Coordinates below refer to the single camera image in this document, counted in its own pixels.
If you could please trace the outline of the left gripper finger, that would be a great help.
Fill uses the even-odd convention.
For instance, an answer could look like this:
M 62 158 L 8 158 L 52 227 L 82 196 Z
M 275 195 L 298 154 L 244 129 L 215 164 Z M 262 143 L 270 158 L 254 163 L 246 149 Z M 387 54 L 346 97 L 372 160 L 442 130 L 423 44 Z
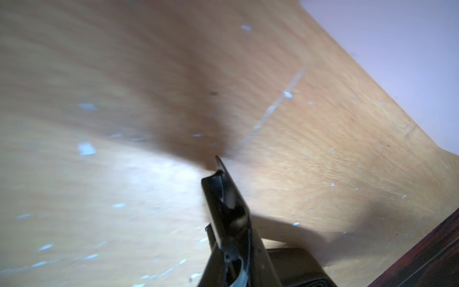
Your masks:
M 201 287 L 279 287 L 281 282 L 261 237 L 252 227 L 248 205 L 222 160 L 202 179 L 210 214 L 206 233 L 211 248 Z

